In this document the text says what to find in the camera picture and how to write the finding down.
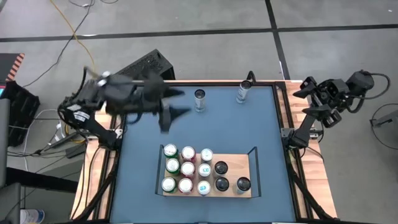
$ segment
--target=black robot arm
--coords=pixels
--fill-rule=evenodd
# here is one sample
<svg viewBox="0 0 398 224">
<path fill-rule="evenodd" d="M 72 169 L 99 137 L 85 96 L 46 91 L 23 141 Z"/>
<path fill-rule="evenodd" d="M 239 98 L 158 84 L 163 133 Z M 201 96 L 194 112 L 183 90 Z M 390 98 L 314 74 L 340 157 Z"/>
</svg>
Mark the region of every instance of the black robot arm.
<svg viewBox="0 0 398 224">
<path fill-rule="evenodd" d="M 103 76 L 85 82 L 88 68 L 84 68 L 82 85 L 72 96 L 66 97 L 58 107 L 63 121 L 76 131 L 89 131 L 98 137 L 99 143 L 108 149 L 118 150 L 120 140 L 114 131 L 107 130 L 95 120 L 95 112 L 106 103 L 110 115 L 137 114 L 136 123 L 144 113 L 159 114 L 159 126 L 167 133 L 172 122 L 190 111 L 190 108 L 173 108 L 162 100 L 184 94 L 183 91 L 169 88 L 162 78 L 149 75 L 147 81 L 134 81 L 124 75 Z"/>
</svg>

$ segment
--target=white can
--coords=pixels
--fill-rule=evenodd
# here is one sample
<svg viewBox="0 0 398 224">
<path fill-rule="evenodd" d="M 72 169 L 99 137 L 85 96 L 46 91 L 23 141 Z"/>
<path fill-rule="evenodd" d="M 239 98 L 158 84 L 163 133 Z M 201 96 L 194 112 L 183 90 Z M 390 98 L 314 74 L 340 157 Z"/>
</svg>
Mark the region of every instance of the white can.
<svg viewBox="0 0 398 224">
<path fill-rule="evenodd" d="M 236 101 L 238 103 L 244 103 L 246 100 L 246 95 L 251 88 L 251 83 L 247 80 L 241 82 L 238 90 L 238 94 L 236 95 Z"/>
<path fill-rule="evenodd" d="M 208 193 L 210 193 L 211 187 L 209 182 L 203 180 L 199 182 L 198 184 L 198 192 L 202 196 L 206 196 Z"/>
<path fill-rule="evenodd" d="M 44 211 L 39 209 L 21 209 L 20 224 L 39 224 L 44 220 Z"/>
<path fill-rule="evenodd" d="M 200 158 L 202 162 L 205 162 L 207 164 L 211 163 L 211 160 L 213 159 L 213 151 L 210 149 L 204 149 L 200 152 Z"/>
<path fill-rule="evenodd" d="M 200 164 L 199 166 L 199 175 L 201 177 L 208 177 L 211 174 L 211 167 L 209 164 Z"/>
<path fill-rule="evenodd" d="M 195 91 L 195 110 L 197 112 L 203 112 L 205 110 L 205 91 L 204 90 L 196 90 Z"/>
</svg>

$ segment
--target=metal stand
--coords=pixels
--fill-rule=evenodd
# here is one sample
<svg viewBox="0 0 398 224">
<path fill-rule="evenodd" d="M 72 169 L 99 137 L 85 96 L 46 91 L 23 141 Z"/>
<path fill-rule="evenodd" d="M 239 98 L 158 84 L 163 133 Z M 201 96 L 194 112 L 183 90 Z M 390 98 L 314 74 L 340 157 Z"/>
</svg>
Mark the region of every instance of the metal stand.
<svg viewBox="0 0 398 224">
<path fill-rule="evenodd" d="M 35 187 L 45 190 L 58 190 L 62 192 L 76 193 L 78 182 L 51 177 L 43 174 L 35 174 L 24 170 L 7 167 L 6 185 L 21 183 L 26 187 Z"/>
</svg>

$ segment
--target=silver can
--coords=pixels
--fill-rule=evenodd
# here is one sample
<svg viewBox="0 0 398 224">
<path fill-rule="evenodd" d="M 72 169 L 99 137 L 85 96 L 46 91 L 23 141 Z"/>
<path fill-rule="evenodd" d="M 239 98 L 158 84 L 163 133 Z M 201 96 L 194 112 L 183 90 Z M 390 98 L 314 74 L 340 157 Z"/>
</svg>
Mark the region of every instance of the silver can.
<svg viewBox="0 0 398 224">
<path fill-rule="evenodd" d="M 236 101 L 238 103 L 244 103 L 244 101 L 246 100 L 246 95 L 248 94 L 250 88 L 251 88 L 251 82 L 247 80 L 241 82 L 238 94 L 236 95 Z"/>
<path fill-rule="evenodd" d="M 202 196 L 206 196 L 207 194 L 210 193 L 211 187 L 209 182 L 203 180 L 201 182 L 199 182 L 198 184 L 198 192 L 200 195 Z"/>
<path fill-rule="evenodd" d="M 184 177 L 192 179 L 195 174 L 195 165 L 191 162 L 184 162 L 181 165 L 181 173 Z"/>
<path fill-rule="evenodd" d="M 201 161 L 207 164 L 211 163 L 213 158 L 213 151 L 211 149 L 204 149 L 200 152 Z"/>
<path fill-rule="evenodd" d="M 200 164 L 198 170 L 199 176 L 202 177 L 202 179 L 207 178 L 211 174 L 211 167 L 209 164 Z"/>
<path fill-rule="evenodd" d="M 195 110 L 197 112 L 203 112 L 205 110 L 205 91 L 204 90 L 196 90 L 195 91 Z"/>
<path fill-rule="evenodd" d="M 192 193 L 193 183 L 190 179 L 184 178 L 181 179 L 178 183 L 178 190 L 183 194 L 190 194 Z"/>
</svg>

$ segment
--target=white cable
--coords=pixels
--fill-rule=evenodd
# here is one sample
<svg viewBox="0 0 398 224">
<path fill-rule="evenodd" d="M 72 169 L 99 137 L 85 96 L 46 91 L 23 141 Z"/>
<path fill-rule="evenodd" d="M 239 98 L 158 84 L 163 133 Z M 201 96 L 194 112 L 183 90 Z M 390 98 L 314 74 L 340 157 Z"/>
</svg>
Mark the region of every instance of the white cable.
<svg viewBox="0 0 398 224">
<path fill-rule="evenodd" d="M 57 112 L 56 109 L 47 109 L 47 110 L 42 110 L 42 111 L 40 111 L 40 112 L 38 113 L 38 115 L 35 117 L 35 119 L 34 119 L 34 120 L 32 121 L 32 123 L 29 125 L 29 128 L 27 129 L 26 137 L 25 137 L 24 154 L 25 154 L 25 152 L 26 152 L 27 137 L 28 137 L 28 135 L 29 135 L 30 127 L 32 127 L 32 125 L 33 125 L 33 123 L 35 123 L 36 119 L 37 119 L 43 112 L 46 112 L 46 111 L 55 111 L 55 112 Z M 28 169 L 28 167 L 27 167 L 27 160 L 26 160 L 26 157 L 24 157 L 24 160 L 25 160 L 25 168 L 26 168 L 26 171 L 29 171 L 29 169 Z"/>
</svg>

